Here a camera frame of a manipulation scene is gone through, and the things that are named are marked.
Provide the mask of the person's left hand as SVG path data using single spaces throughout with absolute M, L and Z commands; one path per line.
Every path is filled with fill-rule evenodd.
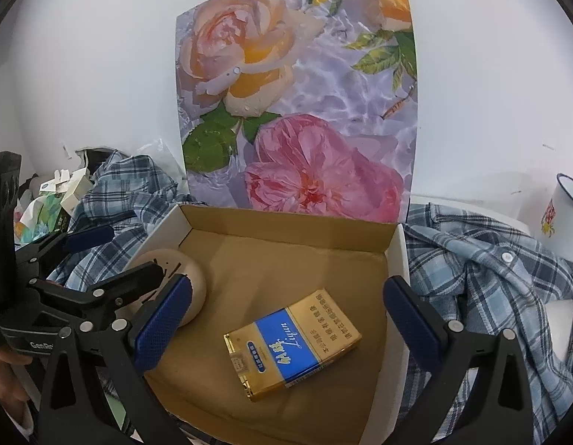
M 18 423 L 22 423 L 29 395 L 15 375 L 14 366 L 26 366 L 32 358 L 16 353 L 8 346 L 0 347 L 0 403 Z

